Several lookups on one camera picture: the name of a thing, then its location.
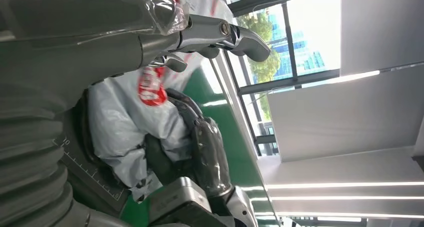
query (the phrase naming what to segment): red logo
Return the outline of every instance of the red logo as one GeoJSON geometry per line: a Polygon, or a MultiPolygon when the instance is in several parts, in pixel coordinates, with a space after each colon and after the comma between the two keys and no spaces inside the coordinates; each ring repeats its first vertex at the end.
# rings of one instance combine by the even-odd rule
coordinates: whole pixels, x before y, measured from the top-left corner
{"type": "Polygon", "coordinates": [[[142,68],[140,78],[138,78],[138,97],[148,106],[160,106],[167,101],[167,92],[162,84],[162,77],[165,67],[142,68]]]}

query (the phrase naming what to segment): gray plastic cover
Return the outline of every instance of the gray plastic cover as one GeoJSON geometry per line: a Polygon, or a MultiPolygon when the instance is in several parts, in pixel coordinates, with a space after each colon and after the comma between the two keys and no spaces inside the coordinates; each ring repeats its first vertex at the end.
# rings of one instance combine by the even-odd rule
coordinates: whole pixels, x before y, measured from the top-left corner
{"type": "Polygon", "coordinates": [[[6,30],[0,29],[0,42],[72,37],[66,44],[80,44],[127,32],[169,35],[188,25],[188,11],[174,0],[0,2],[4,3],[0,6],[0,22],[4,19],[7,26],[6,30]]]}

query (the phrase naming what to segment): screw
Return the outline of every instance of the screw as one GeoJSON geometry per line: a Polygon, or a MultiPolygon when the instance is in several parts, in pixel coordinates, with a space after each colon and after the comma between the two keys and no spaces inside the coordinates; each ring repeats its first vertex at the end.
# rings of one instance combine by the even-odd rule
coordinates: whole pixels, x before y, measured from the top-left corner
{"type": "Polygon", "coordinates": [[[223,36],[228,36],[230,34],[230,25],[227,21],[222,21],[219,24],[219,31],[221,31],[223,36]]]}

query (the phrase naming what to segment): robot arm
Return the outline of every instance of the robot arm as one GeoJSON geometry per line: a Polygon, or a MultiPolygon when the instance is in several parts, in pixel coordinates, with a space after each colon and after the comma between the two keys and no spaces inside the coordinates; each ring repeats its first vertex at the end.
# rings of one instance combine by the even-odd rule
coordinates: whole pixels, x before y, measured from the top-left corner
{"type": "MultiPolygon", "coordinates": [[[[122,13],[132,13],[143,4],[140,0],[96,1],[113,13],[113,17],[108,15],[112,21],[120,20],[122,13]]],[[[108,12],[104,8],[90,8],[92,0],[0,2],[0,31],[10,33],[0,38],[1,226],[126,226],[73,200],[72,187],[66,182],[66,168],[58,163],[64,154],[63,148],[52,143],[62,132],[62,123],[54,120],[55,115],[75,106],[89,85],[153,62],[158,66],[174,62],[170,68],[182,71],[185,66],[181,60],[172,58],[174,52],[199,52],[213,58],[218,53],[217,48],[222,48],[236,55],[246,54],[256,61],[265,60],[270,53],[255,33],[216,18],[192,15],[186,29],[167,36],[130,31],[88,40],[86,34],[96,33],[98,28],[93,27],[101,22],[95,18],[102,16],[98,11],[108,12]],[[72,32],[81,26],[83,31],[72,32]],[[45,38],[44,34],[50,33],[54,35],[45,38]],[[28,34],[37,38],[26,38],[28,34]]],[[[173,20],[172,8],[170,10],[167,19],[173,20]]],[[[139,12],[134,15],[147,16],[139,12]]],[[[145,19],[137,21],[147,23],[145,19]]],[[[101,23],[103,31],[108,31],[111,24],[118,26],[117,29],[122,24],[101,23]]],[[[206,118],[201,118],[199,123],[199,128],[214,126],[206,118]]],[[[212,139],[217,133],[209,134],[200,137],[211,144],[222,145],[212,139]]],[[[211,161],[208,163],[218,161],[225,166],[218,157],[219,151],[217,158],[208,159],[211,161]]],[[[206,152],[199,149],[199,156],[203,153],[206,152]]],[[[215,189],[206,188],[210,193],[209,202],[213,203],[216,197],[216,202],[227,206],[232,203],[231,196],[237,193],[237,188],[224,181],[224,175],[213,171],[212,168],[209,176],[220,177],[222,183],[215,189]]]]}
{"type": "MultiPolygon", "coordinates": [[[[147,163],[165,185],[165,190],[152,194],[154,199],[150,201],[153,205],[150,211],[154,213],[154,218],[151,218],[154,220],[152,225],[178,221],[192,227],[205,226],[205,223],[219,222],[216,216],[210,214],[213,213],[220,217],[232,217],[235,226],[257,227],[247,194],[239,186],[231,183],[221,132],[215,121],[203,116],[197,104],[185,94],[173,89],[167,89],[166,92],[168,100],[177,107],[191,133],[192,153],[190,160],[173,164],[162,152],[158,139],[153,136],[145,138],[147,163]],[[191,192],[197,194],[191,196],[188,194],[191,192]],[[187,214],[183,210],[170,213],[166,207],[174,203],[168,200],[168,196],[178,196],[179,199],[175,202],[182,201],[178,204],[184,206],[181,209],[190,209],[191,212],[198,214],[186,218],[187,214]],[[204,200],[207,200],[207,205],[196,196],[203,196],[204,200]],[[184,205],[184,198],[187,198],[185,201],[190,204],[184,205]],[[161,200],[168,200],[162,203],[163,209],[167,211],[157,209],[156,205],[161,200]]],[[[211,226],[227,225],[221,223],[211,226]]]]}

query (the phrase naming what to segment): tree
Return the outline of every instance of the tree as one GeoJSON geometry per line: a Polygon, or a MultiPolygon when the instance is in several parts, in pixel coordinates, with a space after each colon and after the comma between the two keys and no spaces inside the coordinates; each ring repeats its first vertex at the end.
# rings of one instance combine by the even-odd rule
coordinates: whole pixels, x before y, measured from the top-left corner
{"type": "Polygon", "coordinates": [[[260,102],[260,108],[263,111],[263,121],[270,121],[271,120],[271,111],[270,111],[270,105],[268,104],[268,99],[266,96],[262,96],[259,100],[260,102]]]}
{"type": "Polygon", "coordinates": [[[268,20],[264,12],[258,13],[256,17],[243,15],[236,19],[239,26],[255,32],[265,42],[270,41],[273,37],[273,23],[268,20]]]}
{"type": "MultiPolygon", "coordinates": [[[[268,20],[265,13],[261,12],[256,17],[244,15],[237,17],[237,23],[251,31],[256,32],[265,42],[269,42],[273,36],[273,23],[268,20]]],[[[263,62],[255,62],[249,59],[252,74],[256,76],[258,83],[269,82],[273,80],[274,75],[280,68],[280,55],[271,49],[269,57],[263,62]]],[[[259,100],[260,107],[266,120],[271,119],[270,106],[266,96],[259,100]]]]}

